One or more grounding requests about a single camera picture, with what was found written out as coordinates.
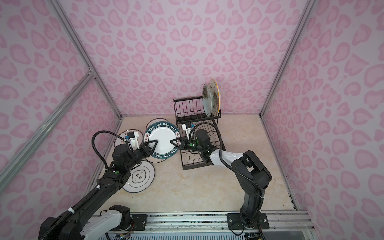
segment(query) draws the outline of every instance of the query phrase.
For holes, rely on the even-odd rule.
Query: black wire dish rack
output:
[[[182,98],[173,100],[176,124],[177,128],[180,130],[181,136],[186,137],[187,135],[182,130],[182,124],[191,123],[197,125],[202,122],[212,123],[217,127],[218,119],[221,118],[221,110],[217,116],[207,117],[203,109],[203,97],[191,97],[191,98]],[[216,129],[208,124],[203,124],[197,127],[198,129],[205,129],[208,132],[208,135],[211,139],[211,143],[219,147],[221,138],[218,137]],[[181,164],[183,170],[198,168],[208,166],[204,163],[199,152],[180,150],[181,154]]]

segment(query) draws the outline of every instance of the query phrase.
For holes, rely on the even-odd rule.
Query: pink leopard print wall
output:
[[[23,170],[0,195],[0,238],[37,239],[40,224],[77,203],[100,159],[93,134],[112,131],[117,118],[91,82]],[[103,151],[109,135],[100,134]]]
[[[0,172],[86,69],[44,0],[0,3]]]
[[[215,78],[224,113],[258,113],[306,0],[62,0],[123,114],[171,114]]]
[[[319,2],[266,124],[321,239],[384,238],[384,1]]]

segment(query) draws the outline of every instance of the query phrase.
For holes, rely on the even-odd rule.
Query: beige marble floor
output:
[[[145,132],[147,123],[156,116],[125,117],[119,133],[127,129]],[[163,116],[175,124],[174,115]],[[227,151],[252,150],[271,172],[263,210],[293,209],[283,178],[268,143],[258,115],[223,115],[218,122]],[[107,162],[112,161],[112,151]],[[144,191],[128,193],[121,189],[100,208],[114,204],[131,208],[131,212],[233,211],[243,204],[244,191],[235,174],[221,166],[183,170],[180,154],[153,164],[155,179]]]

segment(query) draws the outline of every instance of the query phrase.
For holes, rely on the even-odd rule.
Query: stacked plates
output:
[[[151,163],[162,162],[169,157],[175,155],[179,148],[170,143],[172,139],[180,137],[180,132],[175,125],[168,122],[164,118],[156,118],[147,124],[147,131],[143,135],[139,130],[130,129],[119,134],[121,137],[126,137],[127,133],[137,131],[139,133],[139,145],[143,141],[158,140],[155,152],[146,158],[146,161],[141,161],[141,165],[136,165],[131,170],[131,176],[124,184],[123,189],[127,192],[136,193],[141,192],[153,182],[155,177],[155,168]],[[123,144],[124,141],[116,139],[114,145]]]
[[[214,102],[212,114],[215,117],[218,115],[218,113],[220,111],[221,98],[220,98],[220,93],[218,91],[217,82],[213,78],[211,79],[211,82],[209,83],[209,89],[211,90],[211,94],[212,94],[213,102]]]
[[[209,84],[203,86],[203,108],[207,117],[218,116],[220,111],[220,93],[216,81],[212,78]]]

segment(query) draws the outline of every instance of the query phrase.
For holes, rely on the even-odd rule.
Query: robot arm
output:
[[[48,217],[40,227],[39,240],[42,239],[95,239],[102,234],[118,227],[121,230],[129,228],[132,219],[129,208],[115,205],[103,217],[89,221],[91,216],[123,185],[131,176],[130,170],[144,158],[149,157],[157,145],[157,140],[144,142],[137,148],[133,144],[120,144],[113,152],[113,165],[98,180],[94,190],[82,198],[75,206],[60,214],[59,217]]]
[[[236,173],[236,177],[245,192],[244,204],[240,209],[240,220],[244,227],[253,228],[258,223],[258,213],[264,190],[272,179],[271,174],[252,151],[242,154],[222,151],[211,144],[209,135],[205,130],[195,131],[191,127],[193,128],[190,124],[188,127],[183,127],[188,133],[188,137],[172,140],[171,143],[174,144],[175,141],[181,140],[180,145],[177,146],[179,149],[198,151],[204,162],[211,165],[226,166]],[[41,224],[39,240],[86,240],[99,237],[114,227],[120,230],[129,229],[132,218],[129,208],[124,206],[115,205],[109,208],[103,218],[90,220],[101,205],[123,187],[131,175],[130,170],[140,164],[144,158],[153,154],[157,145],[157,140],[154,140],[138,146],[135,134],[128,135],[125,139],[119,138],[124,140],[126,144],[115,147],[113,164],[98,180],[96,188],[75,206],[60,214],[59,217],[48,217]]]
[[[195,128],[190,124],[183,125],[183,129],[188,137],[180,138],[179,149],[200,152],[202,160],[206,164],[226,166],[235,172],[237,180],[245,192],[244,203],[240,209],[241,222],[246,228],[256,226],[264,190],[272,180],[272,176],[264,164],[252,151],[232,153],[213,146],[204,129],[194,132]]]

